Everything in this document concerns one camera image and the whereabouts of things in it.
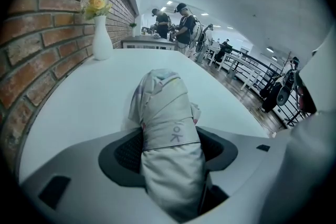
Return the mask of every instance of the vase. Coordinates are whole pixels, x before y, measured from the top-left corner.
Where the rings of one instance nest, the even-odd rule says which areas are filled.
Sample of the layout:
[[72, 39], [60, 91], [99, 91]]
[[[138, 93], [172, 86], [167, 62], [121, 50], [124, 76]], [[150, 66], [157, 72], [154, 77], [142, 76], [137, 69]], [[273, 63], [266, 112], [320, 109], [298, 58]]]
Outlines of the vase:
[[92, 52], [96, 60], [106, 60], [112, 55], [113, 45], [106, 30], [106, 16], [94, 17], [95, 31]]

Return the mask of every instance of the yellow rose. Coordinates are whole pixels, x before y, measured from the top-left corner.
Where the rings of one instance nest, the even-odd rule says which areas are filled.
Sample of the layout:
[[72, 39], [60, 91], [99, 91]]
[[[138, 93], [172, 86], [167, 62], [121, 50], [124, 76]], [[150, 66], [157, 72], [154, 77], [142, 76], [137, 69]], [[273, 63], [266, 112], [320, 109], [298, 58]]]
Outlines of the yellow rose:
[[89, 0], [89, 4], [96, 9], [102, 9], [105, 7], [104, 0]]

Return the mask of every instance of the floor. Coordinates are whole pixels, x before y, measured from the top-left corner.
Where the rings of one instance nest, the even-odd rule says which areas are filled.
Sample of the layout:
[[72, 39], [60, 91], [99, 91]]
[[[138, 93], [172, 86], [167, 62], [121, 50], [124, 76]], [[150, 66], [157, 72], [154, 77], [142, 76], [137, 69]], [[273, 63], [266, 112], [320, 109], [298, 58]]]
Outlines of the floor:
[[248, 90], [248, 87], [245, 87], [243, 91], [241, 91], [240, 88], [243, 83], [239, 79], [228, 78], [226, 77], [226, 70], [222, 68], [220, 72], [217, 72], [214, 63], [211, 67], [208, 66], [207, 63], [208, 61], [203, 60], [203, 63], [197, 64], [218, 80], [247, 108], [253, 117], [260, 123], [262, 128], [264, 128], [269, 137], [274, 137], [277, 132], [285, 129], [273, 111], [264, 113], [259, 109], [261, 107], [262, 100], [255, 92]]

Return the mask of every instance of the folded fabric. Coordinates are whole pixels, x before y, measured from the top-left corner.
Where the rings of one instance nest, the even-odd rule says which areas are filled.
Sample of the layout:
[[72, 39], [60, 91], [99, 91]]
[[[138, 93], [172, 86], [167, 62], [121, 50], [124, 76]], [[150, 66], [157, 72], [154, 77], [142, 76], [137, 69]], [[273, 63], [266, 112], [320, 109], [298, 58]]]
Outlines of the folded fabric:
[[187, 93], [177, 73], [152, 70], [135, 90], [129, 112], [143, 128], [140, 170], [148, 195], [178, 222], [197, 217], [205, 176], [195, 127], [201, 112]]

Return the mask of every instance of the black t-shirt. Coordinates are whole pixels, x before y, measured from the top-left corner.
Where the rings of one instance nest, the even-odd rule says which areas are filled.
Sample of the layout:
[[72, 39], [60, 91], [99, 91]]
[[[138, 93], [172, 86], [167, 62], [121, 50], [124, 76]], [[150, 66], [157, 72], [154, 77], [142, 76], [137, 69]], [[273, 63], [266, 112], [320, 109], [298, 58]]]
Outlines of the black t-shirt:
[[[169, 22], [168, 20], [168, 15], [166, 13], [163, 13], [162, 15], [159, 15], [156, 17], [156, 21], [159, 22], [159, 23], [162, 23], [162, 22]], [[158, 33], [160, 32], [168, 32], [168, 25], [158, 25], [157, 28], [156, 28], [156, 31]]]
[[189, 44], [190, 43], [190, 34], [193, 33], [195, 26], [195, 18], [193, 15], [189, 15], [189, 17], [182, 17], [180, 21], [180, 29], [183, 27], [188, 28], [188, 30], [178, 36], [176, 36], [176, 39], [178, 42], [181, 42], [183, 44]]

